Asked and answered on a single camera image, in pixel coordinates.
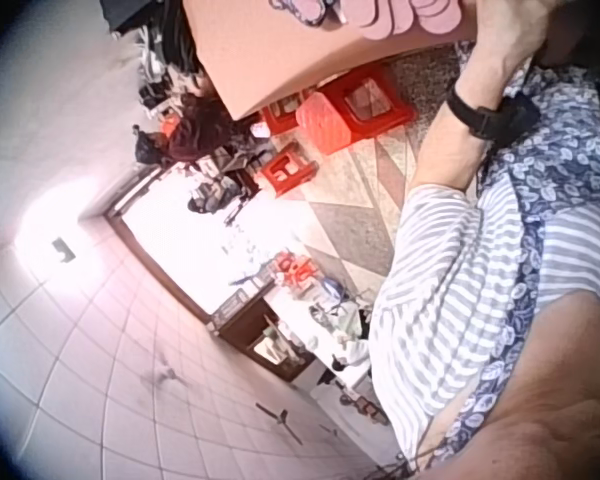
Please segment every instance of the ceiling fan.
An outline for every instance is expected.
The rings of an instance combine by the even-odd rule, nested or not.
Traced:
[[[257,402],[256,402],[256,407],[260,411],[264,412],[265,414],[267,414],[271,418],[273,418],[276,421],[276,424],[282,425],[287,430],[287,432],[289,432],[289,434],[293,437],[293,439],[296,442],[298,442],[300,445],[303,445],[302,440],[300,440],[300,438],[295,434],[295,432],[293,430],[291,430],[289,425],[287,425],[287,417],[289,416],[289,412],[286,409],[282,410],[282,412],[280,412],[280,415],[276,415],[271,410],[269,410],[266,407],[263,407],[262,405],[260,405]]]

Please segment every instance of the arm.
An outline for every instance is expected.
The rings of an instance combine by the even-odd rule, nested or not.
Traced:
[[[465,103],[498,108],[511,76],[544,42],[549,14],[558,3],[478,0],[478,40],[456,83]],[[424,139],[410,189],[436,184],[465,191],[482,162],[485,144],[444,104]]]

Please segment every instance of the tiled floor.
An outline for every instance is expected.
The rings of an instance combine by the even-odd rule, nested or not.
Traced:
[[[458,73],[452,47],[397,58],[389,69],[400,94],[418,111],[411,125],[330,156],[322,155],[299,129],[273,139],[278,149],[297,141],[302,154],[320,165],[311,182],[276,200],[289,212],[302,211],[303,221],[294,222],[296,237],[325,274],[354,291],[369,290],[369,299],[391,267],[415,153]],[[351,98],[362,117],[383,109],[374,85],[366,87]]]

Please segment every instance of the striped shirt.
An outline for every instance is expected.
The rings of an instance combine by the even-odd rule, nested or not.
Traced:
[[[410,192],[369,338],[374,389],[407,458],[500,339],[522,231],[507,176],[475,206],[446,187]],[[576,289],[600,296],[600,206],[547,223],[540,279],[538,309]]]

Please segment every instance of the black wristwatch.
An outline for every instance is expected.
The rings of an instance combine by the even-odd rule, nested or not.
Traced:
[[[511,145],[529,132],[540,120],[540,110],[524,94],[504,97],[498,110],[471,108],[458,95],[453,85],[447,94],[447,105],[474,137],[492,141],[496,148]]]

